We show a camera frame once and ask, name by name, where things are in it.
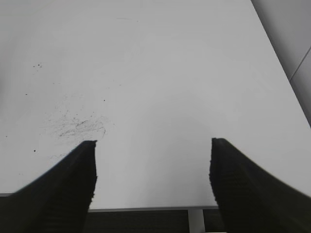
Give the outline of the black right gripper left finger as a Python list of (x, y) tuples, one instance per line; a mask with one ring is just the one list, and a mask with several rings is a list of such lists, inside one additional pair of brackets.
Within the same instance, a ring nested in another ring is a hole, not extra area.
[(84, 141), (0, 203), (2, 233), (81, 233), (97, 181), (96, 141)]

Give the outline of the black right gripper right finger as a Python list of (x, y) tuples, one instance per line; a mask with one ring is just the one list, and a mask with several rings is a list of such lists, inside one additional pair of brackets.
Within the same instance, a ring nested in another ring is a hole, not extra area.
[(311, 199), (224, 138), (211, 140), (209, 180), (228, 233), (309, 233)]

